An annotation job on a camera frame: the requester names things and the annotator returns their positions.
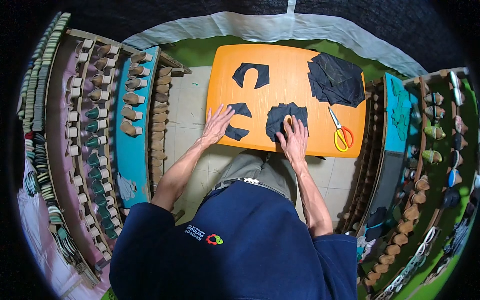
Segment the man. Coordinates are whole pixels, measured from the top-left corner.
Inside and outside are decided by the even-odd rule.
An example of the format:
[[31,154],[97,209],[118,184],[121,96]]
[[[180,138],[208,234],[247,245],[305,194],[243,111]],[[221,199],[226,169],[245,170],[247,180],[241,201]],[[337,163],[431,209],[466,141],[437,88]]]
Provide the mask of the man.
[[[222,109],[208,111],[202,136],[165,173],[152,202],[132,206],[110,264],[117,297],[356,299],[356,239],[332,234],[305,161],[308,130],[295,116],[293,130],[284,122],[286,139],[277,132],[285,156],[265,162],[261,151],[239,154],[193,220],[175,226],[173,204],[234,114],[230,106]],[[293,173],[307,225],[292,205]]]

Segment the navy blue shirt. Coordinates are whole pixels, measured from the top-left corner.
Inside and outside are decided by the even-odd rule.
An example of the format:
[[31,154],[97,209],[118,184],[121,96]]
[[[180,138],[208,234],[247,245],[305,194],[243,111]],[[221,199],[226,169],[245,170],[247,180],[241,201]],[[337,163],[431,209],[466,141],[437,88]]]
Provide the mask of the navy blue shirt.
[[119,300],[356,299],[356,247],[346,235],[312,239],[286,198],[239,181],[183,226],[156,205],[132,206],[110,283]]

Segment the scissors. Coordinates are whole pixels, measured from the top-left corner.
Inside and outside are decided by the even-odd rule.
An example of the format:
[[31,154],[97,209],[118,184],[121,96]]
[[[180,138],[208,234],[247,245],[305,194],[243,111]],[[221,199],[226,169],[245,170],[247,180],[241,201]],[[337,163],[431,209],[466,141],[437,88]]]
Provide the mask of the scissors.
[[[340,124],[340,121],[337,119],[336,115],[333,113],[330,107],[328,108],[328,110],[336,126],[336,131],[334,136],[335,147],[337,148],[338,151],[345,152],[353,146],[353,142],[354,142],[353,133],[350,129]],[[352,138],[352,142],[350,144],[347,142],[347,133],[345,131],[350,133],[350,137]],[[338,145],[337,138],[340,138],[340,140],[342,141],[343,145],[345,146],[344,149],[340,148],[340,146]]]

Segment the khaki pants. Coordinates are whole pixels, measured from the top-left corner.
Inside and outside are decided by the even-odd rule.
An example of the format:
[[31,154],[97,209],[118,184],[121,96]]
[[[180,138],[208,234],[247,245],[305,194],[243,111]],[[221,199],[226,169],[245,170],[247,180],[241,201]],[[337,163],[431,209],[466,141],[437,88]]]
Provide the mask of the khaki pants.
[[225,167],[218,183],[237,178],[257,179],[260,183],[297,202],[297,178],[283,153],[247,149]]

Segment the right hand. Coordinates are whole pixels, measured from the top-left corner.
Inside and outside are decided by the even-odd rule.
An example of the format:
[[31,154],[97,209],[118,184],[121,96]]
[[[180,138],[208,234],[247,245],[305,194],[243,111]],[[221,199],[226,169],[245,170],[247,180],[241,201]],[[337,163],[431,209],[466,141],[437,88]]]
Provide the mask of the right hand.
[[295,116],[292,116],[292,126],[295,132],[292,131],[292,127],[287,122],[283,121],[283,126],[287,132],[287,140],[281,132],[277,132],[276,136],[280,140],[285,156],[295,168],[296,165],[305,161],[305,154],[307,152],[307,140],[308,129],[303,126],[301,120],[297,120]]

